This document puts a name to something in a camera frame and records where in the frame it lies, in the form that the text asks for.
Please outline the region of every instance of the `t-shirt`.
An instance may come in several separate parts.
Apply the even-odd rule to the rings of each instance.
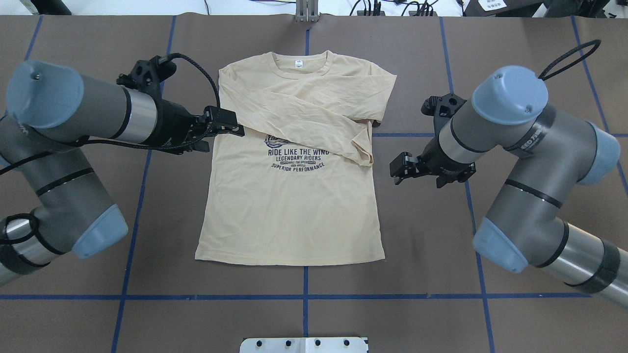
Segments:
[[[372,122],[396,76],[330,51],[266,53],[220,70],[245,136],[214,140],[196,259],[317,266],[384,258]]]

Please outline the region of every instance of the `white label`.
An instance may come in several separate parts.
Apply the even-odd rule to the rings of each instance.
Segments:
[[[493,11],[506,7],[504,0],[477,0],[484,11]]]

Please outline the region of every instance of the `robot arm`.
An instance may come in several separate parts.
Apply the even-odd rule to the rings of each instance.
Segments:
[[[8,115],[0,120],[0,165],[40,156],[19,170],[42,206],[0,220],[0,285],[69,251],[88,258],[127,234],[124,217],[78,148],[93,142],[89,136],[180,155],[207,152],[207,136],[244,135],[233,112],[208,106],[193,116],[161,98],[160,82],[175,73],[175,57],[184,56],[140,60],[118,85],[35,60],[18,66]]]
[[[548,104],[544,82],[522,67],[499,69],[466,104],[432,97],[422,111],[441,128],[421,156],[404,152],[391,163],[396,183],[422,175],[437,175],[437,187],[464,182],[477,159],[502,146],[519,161],[475,234],[475,250],[514,273],[532,264],[628,308],[628,253],[557,218],[574,185],[597,183],[617,164],[613,136]]]

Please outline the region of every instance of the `white bracket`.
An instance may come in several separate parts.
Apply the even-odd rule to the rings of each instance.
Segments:
[[[240,353],[368,353],[365,337],[246,339]]]
[[[318,0],[296,0],[297,22],[318,22]]]

